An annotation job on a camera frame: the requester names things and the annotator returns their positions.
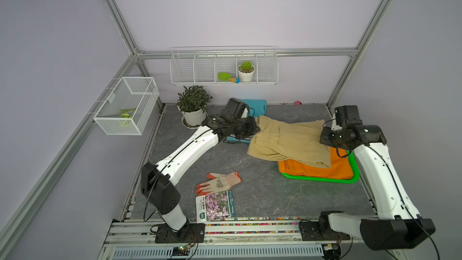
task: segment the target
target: green tray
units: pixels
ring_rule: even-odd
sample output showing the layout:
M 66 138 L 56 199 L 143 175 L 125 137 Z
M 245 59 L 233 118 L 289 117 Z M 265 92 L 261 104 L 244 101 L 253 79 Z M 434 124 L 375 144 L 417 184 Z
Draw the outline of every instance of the green tray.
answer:
M 344 184 L 352 184 L 359 179 L 359 168 L 356 164 L 356 160 L 354 158 L 353 153 L 350 153 L 348 156 L 348 162 L 350 163 L 351 170 L 353 171 L 353 176 L 351 179 L 348 180 L 339 180 L 339 179 L 329 179 L 329 178 L 319 178 L 319 177 L 306 177 L 306 176 L 292 176 L 286 173 L 281 173 L 282 176 L 295 179 L 295 180 L 307 180 L 307 181 L 318 181 L 318 182 L 333 182 L 333 183 L 344 183 Z

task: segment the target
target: seed packet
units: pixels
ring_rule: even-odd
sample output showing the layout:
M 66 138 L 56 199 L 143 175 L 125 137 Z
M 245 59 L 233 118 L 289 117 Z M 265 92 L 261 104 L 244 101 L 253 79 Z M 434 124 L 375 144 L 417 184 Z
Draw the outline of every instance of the seed packet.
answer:
M 197 222 L 235 217 L 231 190 L 196 197 Z

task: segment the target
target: gray marble floor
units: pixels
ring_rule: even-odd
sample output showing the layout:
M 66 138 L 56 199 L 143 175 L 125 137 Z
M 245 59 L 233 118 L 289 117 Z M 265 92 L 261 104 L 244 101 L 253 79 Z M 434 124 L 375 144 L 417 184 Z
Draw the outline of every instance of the gray marble floor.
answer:
M 207 112 L 217 115 L 222 109 L 223 106 L 211 106 Z M 268 105 L 265 115 L 287 123 L 330 119 L 322 104 Z M 168 156 L 192 134 L 192 130 L 181 124 L 181 113 L 176 106 L 167 106 L 151 162 L 156 163 Z M 238 171 L 243 180 L 232 188 L 237 217 L 318 216 L 321 211 L 327 210 L 353 215 L 373 214 L 360 182 L 339 184 L 291 180 L 281 175 L 277 162 L 251 157 L 247 148 L 245 143 L 219 143 L 186 171 L 176 188 L 182 197 L 180 206 L 188 219 L 196 218 L 194 191 L 197 184 L 208 180 L 205 175 L 234 171 Z M 143 217 L 145 204 L 146 197 L 138 193 L 132 219 Z M 154 211 L 150 203 L 147 215 L 149 211 Z

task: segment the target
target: potted plant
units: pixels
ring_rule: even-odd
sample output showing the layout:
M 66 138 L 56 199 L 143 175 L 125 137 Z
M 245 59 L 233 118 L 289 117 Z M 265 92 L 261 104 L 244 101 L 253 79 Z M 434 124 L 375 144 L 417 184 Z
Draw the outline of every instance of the potted plant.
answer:
M 194 85 L 192 87 L 184 87 L 183 94 L 178 94 L 178 110 L 183 114 L 186 126 L 189 128 L 198 127 L 205 120 L 205 107 L 213 98 L 204 87 Z
M 255 66 L 250 61 L 244 61 L 237 66 L 237 74 L 241 83 L 248 83 L 254 77 Z

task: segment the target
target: orange rubber glove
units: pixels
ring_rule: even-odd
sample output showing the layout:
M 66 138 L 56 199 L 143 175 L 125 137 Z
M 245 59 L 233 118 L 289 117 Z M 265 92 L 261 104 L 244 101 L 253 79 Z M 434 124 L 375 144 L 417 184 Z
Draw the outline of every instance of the orange rubber glove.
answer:
M 237 171 L 228 175 L 209 173 L 206 177 L 212 180 L 200 183 L 196 186 L 196 193 L 198 193 L 199 196 L 206 195 L 208 193 L 227 191 L 235 184 L 242 182 L 242 179 L 239 177 Z

